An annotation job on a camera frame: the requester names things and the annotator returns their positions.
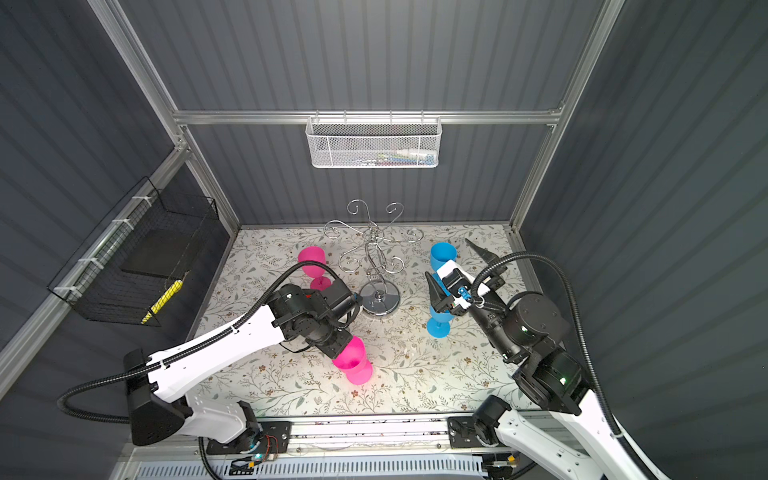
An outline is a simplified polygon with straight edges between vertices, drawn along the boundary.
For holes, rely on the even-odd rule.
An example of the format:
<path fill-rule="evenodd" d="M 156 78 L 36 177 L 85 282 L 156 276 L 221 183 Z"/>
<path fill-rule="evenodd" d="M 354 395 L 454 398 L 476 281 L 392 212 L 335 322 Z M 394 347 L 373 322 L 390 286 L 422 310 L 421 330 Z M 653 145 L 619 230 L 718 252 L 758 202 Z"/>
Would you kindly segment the pink wine glass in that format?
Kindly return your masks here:
<path fill-rule="evenodd" d="M 373 375 L 373 366 L 368 359 L 365 344 L 357 336 L 352 337 L 332 363 L 354 385 L 367 383 Z"/>
<path fill-rule="evenodd" d="M 326 265 L 326 252 L 319 246 L 309 246 L 301 250 L 298 254 L 298 261 L 314 261 Z M 310 288 L 323 291 L 331 286 L 332 281 L 326 277 L 326 270 L 316 265 L 302 267 L 303 272 L 311 279 Z"/>

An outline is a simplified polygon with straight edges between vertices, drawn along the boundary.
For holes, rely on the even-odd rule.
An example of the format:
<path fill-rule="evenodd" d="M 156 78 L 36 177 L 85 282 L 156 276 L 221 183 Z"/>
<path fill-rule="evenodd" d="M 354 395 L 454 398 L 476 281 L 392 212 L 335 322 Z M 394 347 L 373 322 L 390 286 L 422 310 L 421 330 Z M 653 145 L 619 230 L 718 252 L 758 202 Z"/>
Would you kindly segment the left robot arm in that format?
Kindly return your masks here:
<path fill-rule="evenodd" d="M 291 274 L 305 265 L 289 267 L 235 320 L 170 349 L 127 354 L 122 373 L 68 389 L 58 398 L 58 409 L 81 420 L 127 425 L 136 446 L 183 435 L 209 439 L 236 452 L 259 450 L 267 435 L 247 402 L 222 404 L 191 391 L 224 367 L 296 338 L 330 359 L 344 351 L 353 339 L 349 327 L 361 310 L 361 297 L 333 269 L 327 271 L 332 282 L 324 290 L 289 283 Z M 113 384 L 125 387 L 124 416 L 70 403 L 77 395 Z"/>

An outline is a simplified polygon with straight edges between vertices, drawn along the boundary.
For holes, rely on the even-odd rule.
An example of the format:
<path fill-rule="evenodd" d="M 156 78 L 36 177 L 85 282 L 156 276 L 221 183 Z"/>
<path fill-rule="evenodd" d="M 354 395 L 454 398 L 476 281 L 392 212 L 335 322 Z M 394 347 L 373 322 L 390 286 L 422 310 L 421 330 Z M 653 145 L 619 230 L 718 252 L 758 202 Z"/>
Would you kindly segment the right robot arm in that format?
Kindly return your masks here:
<path fill-rule="evenodd" d="M 490 447 L 522 453 L 526 474 L 539 466 L 558 479 L 663 479 L 665 473 L 642 451 L 613 414 L 584 336 L 574 289 L 552 259 L 529 251 L 500 257 L 474 245 L 486 267 L 477 275 L 456 261 L 456 249 L 439 243 L 430 251 L 430 306 L 453 317 L 470 315 L 502 360 L 514 366 L 519 391 L 562 424 L 578 442 L 572 448 L 530 423 L 507 401 L 490 395 L 472 415 L 474 435 Z M 571 316 L 540 292 L 503 300 L 497 290 L 508 264 L 533 260 L 559 277 Z"/>

